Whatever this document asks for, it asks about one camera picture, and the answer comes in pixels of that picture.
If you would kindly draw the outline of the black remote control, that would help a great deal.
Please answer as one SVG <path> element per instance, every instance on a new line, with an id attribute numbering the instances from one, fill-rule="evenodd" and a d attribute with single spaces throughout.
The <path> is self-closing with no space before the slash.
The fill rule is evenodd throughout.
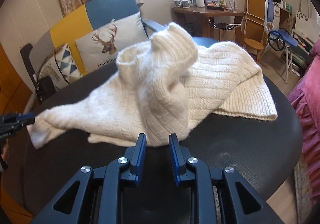
<path id="1" fill-rule="evenodd" d="M 218 10 L 218 11 L 224 11 L 225 10 L 223 7 L 220 7 L 220 6 L 207 5 L 206 8 L 209 9 L 209 10 Z"/>

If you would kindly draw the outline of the black handbag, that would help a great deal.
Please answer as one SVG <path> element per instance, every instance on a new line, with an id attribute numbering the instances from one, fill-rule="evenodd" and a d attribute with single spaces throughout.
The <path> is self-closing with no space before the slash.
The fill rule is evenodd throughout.
<path id="1" fill-rule="evenodd" d="M 36 97 L 39 104 L 42 104 L 49 97 L 56 93 L 53 81 L 50 76 L 39 79 L 36 83 Z"/>

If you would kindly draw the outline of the blue yellow grey sofa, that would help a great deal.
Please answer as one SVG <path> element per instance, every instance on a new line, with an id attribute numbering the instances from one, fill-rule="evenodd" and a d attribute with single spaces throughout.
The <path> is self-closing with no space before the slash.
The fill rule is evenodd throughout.
<path id="1" fill-rule="evenodd" d="M 75 41 L 106 25 L 112 19 L 123 19 L 139 11 L 135 0 L 92 0 L 83 4 L 52 26 L 36 43 L 28 43 L 20 53 L 35 87 L 44 60 L 58 46 L 67 43 L 73 59 L 85 76 L 87 74 Z"/>

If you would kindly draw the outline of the wooden folding chair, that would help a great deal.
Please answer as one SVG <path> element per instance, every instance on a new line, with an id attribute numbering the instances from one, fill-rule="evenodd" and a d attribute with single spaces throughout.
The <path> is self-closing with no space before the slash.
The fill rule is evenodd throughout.
<path id="1" fill-rule="evenodd" d="M 265 0 L 245 0 L 244 38 L 255 40 L 265 47 L 267 34 L 264 28 L 264 18 Z"/>

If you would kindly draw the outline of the cream knitted sweater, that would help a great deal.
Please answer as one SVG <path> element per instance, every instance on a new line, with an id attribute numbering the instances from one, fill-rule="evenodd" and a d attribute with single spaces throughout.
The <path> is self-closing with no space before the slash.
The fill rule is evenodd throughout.
<path id="1" fill-rule="evenodd" d="M 71 129 L 90 143 L 148 146 L 185 139 L 209 114 L 273 121 L 277 110 L 261 68 L 234 42 L 197 45 L 176 23 L 123 49 L 117 72 L 74 103 L 43 111 L 28 126 L 35 148 Z"/>

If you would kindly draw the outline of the triangle pattern cushion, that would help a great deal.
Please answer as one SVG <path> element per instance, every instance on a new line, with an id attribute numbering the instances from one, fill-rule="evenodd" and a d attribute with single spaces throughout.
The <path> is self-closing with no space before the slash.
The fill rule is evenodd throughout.
<path id="1" fill-rule="evenodd" d="M 67 43 L 58 46 L 44 60 L 37 79 L 40 80 L 47 76 L 52 80 L 56 90 L 61 90 L 82 78 Z"/>

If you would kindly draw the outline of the wooden side table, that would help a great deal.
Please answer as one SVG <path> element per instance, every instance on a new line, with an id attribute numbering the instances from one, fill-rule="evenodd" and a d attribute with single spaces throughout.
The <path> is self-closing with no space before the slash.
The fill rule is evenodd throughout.
<path id="1" fill-rule="evenodd" d="M 231 12 L 229 10 L 212 10 L 202 7 L 191 6 L 190 8 L 172 8 L 172 13 L 174 15 L 174 21 L 178 23 L 180 26 L 185 27 L 186 24 L 186 15 L 190 15 L 193 18 L 197 19 L 197 21 L 201 25 L 202 36 L 205 38 L 210 37 L 211 27 L 210 27 L 210 19 L 216 17 L 234 17 L 233 23 L 241 24 L 242 19 L 245 15 L 244 12 L 236 10 L 235 12 Z"/>

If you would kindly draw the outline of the deer print cushion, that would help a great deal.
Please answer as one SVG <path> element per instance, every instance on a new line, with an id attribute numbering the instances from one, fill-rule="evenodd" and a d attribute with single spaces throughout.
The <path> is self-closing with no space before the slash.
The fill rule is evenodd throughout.
<path id="1" fill-rule="evenodd" d="M 140 12 L 108 24 L 75 41 L 84 68 L 91 73 L 116 60 L 118 52 L 148 40 Z"/>

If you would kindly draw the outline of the white mug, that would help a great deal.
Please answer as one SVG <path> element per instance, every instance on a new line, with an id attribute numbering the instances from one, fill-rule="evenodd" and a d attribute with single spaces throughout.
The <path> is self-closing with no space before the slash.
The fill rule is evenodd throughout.
<path id="1" fill-rule="evenodd" d="M 203 8 L 206 6 L 204 0 L 195 0 L 195 2 L 196 2 L 196 6 L 199 8 Z"/>

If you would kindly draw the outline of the blue toy ride-on car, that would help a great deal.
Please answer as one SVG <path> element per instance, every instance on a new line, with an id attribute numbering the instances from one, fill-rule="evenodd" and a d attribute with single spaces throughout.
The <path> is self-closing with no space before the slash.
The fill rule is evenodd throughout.
<path id="1" fill-rule="evenodd" d="M 286 47 L 297 47 L 298 41 L 283 28 L 272 29 L 267 36 L 269 46 L 275 51 L 282 51 Z"/>

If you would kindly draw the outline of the pink bed quilt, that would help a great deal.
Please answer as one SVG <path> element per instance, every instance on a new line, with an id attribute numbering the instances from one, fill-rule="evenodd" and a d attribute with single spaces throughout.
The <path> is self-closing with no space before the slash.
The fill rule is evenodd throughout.
<path id="1" fill-rule="evenodd" d="M 319 201 L 319 41 L 312 47 L 312 63 L 288 96 L 303 133 L 302 165 L 306 172 L 308 198 Z"/>

